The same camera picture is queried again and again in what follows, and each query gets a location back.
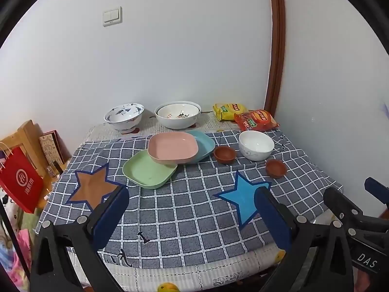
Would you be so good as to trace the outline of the red paper bag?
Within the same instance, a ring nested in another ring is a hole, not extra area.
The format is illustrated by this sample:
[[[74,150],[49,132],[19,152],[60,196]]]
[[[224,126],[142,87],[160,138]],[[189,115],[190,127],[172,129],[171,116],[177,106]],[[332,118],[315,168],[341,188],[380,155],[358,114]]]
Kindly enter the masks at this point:
[[[4,142],[1,147],[8,150],[1,163],[1,187],[24,212],[34,213],[44,187],[44,182],[22,149],[10,149]]]

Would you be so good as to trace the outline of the white ceramic bowl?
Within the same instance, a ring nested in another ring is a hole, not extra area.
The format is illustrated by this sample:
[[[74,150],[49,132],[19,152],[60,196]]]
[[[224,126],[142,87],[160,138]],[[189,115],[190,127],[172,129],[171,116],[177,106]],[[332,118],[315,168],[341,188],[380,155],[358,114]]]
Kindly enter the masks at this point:
[[[240,133],[238,143],[242,155],[253,162],[267,159],[275,146],[268,135],[255,130]]]

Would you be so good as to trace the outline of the pink square plate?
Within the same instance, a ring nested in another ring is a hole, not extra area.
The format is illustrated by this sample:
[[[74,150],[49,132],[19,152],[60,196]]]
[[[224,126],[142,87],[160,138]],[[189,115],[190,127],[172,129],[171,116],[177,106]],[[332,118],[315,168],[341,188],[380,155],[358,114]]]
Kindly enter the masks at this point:
[[[152,136],[148,143],[149,156],[159,164],[186,164],[197,153],[198,144],[195,137],[189,133],[159,133]]]

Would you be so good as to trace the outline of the blue patterned white bowl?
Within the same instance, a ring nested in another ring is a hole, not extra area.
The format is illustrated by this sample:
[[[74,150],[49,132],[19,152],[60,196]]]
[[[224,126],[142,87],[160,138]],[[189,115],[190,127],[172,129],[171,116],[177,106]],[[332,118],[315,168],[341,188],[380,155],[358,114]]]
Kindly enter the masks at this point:
[[[104,121],[121,134],[131,133],[142,119],[144,106],[140,103],[126,103],[112,108],[104,116]]]

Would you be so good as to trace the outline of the teal square plate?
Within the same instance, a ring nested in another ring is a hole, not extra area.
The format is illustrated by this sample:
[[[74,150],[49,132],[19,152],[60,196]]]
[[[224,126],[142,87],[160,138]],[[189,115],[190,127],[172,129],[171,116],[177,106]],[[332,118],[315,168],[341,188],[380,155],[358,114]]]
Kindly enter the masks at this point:
[[[198,145],[198,152],[189,164],[197,164],[213,152],[216,143],[208,135],[198,130],[188,130],[187,133],[194,136]]]

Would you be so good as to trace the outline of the brown wooden door frame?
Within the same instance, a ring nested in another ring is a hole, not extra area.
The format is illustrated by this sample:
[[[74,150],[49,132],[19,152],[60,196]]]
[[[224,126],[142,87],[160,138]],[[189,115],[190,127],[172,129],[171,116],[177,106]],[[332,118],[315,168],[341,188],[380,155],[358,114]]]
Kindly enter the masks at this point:
[[[264,109],[275,116],[282,85],[285,58],[285,0],[270,0],[272,11],[272,44],[268,87]]]

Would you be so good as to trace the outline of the large white outer bowl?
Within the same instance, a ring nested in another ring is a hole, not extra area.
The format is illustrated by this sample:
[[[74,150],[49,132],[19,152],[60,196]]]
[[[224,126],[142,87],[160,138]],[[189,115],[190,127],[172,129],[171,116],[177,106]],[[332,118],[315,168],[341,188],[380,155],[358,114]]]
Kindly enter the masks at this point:
[[[202,112],[201,107],[191,101],[173,101],[155,108],[154,114],[164,127],[181,130],[194,125]]]

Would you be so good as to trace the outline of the brown clay bowl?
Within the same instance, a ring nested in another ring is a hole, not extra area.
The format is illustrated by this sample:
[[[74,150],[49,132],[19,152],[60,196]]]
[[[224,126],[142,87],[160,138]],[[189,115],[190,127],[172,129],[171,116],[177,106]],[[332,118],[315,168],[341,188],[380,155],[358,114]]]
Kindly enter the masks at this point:
[[[269,159],[266,161],[266,172],[273,179],[280,179],[285,176],[287,167],[280,160]]]
[[[220,164],[232,164],[236,158],[236,152],[229,146],[217,146],[214,149],[214,157]]]

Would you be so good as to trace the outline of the green square plate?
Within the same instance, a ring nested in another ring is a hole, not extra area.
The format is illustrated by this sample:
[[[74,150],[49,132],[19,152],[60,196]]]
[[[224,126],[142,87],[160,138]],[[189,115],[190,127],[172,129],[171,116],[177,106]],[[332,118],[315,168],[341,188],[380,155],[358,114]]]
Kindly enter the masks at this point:
[[[162,187],[175,173],[177,165],[159,164],[147,150],[136,153],[123,165],[123,174],[139,187],[155,190]]]

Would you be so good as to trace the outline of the white wall switch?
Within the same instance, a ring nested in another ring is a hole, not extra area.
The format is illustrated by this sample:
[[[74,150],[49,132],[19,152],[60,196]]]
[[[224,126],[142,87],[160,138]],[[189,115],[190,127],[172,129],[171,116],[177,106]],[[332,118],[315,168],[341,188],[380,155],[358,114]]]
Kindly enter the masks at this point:
[[[120,24],[123,21],[122,7],[117,7],[103,12],[102,24],[103,27],[109,27],[115,24]]]

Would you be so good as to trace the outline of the yellow chips bag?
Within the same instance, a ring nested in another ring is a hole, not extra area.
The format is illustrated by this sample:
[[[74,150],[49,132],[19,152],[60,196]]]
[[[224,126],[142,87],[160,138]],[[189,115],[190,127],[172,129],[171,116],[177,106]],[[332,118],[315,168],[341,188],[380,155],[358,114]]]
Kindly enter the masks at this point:
[[[240,103],[215,103],[212,110],[218,121],[234,121],[235,114],[239,115],[248,111]]]

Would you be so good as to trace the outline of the patterned gift box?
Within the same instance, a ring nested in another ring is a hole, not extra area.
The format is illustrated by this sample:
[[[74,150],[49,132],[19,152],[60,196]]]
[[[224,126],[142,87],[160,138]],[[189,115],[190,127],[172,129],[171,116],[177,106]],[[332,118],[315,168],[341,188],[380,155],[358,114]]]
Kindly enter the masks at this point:
[[[48,164],[56,171],[65,171],[71,155],[57,131],[41,134],[39,142]]]

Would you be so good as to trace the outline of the red chips bag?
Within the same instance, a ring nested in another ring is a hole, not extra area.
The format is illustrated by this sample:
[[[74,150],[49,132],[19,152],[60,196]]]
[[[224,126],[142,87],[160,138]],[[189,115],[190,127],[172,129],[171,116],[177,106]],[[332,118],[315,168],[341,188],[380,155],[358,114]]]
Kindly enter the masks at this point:
[[[263,109],[234,114],[234,120],[242,131],[255,130],[265,132],[279,127],[272,115]]]

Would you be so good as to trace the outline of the grey checked tablecloth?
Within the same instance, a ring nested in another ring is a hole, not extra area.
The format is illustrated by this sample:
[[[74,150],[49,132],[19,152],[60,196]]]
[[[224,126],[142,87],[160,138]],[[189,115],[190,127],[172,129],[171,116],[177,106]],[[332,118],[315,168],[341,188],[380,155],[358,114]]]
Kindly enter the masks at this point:
[[[210,155],[197,164],[179,165],[166,184],[146,190],[125,176],[123,166],[147,146],[144,137],[82,144],[54,184],[40,221],[65,224],[89,214],[86,204],[68,201],[77,186],[75,173],[108,165],[108,178],[127,185],[129,205],[99,252],[107,263],[134,268],[194,266],[243,255],[272,242],[260,216],[240,228],[234,205],[217,197],[233,188],[236,173],[252,183],[268,181],[264,162],[238,155],[231,165],[222,165]]]

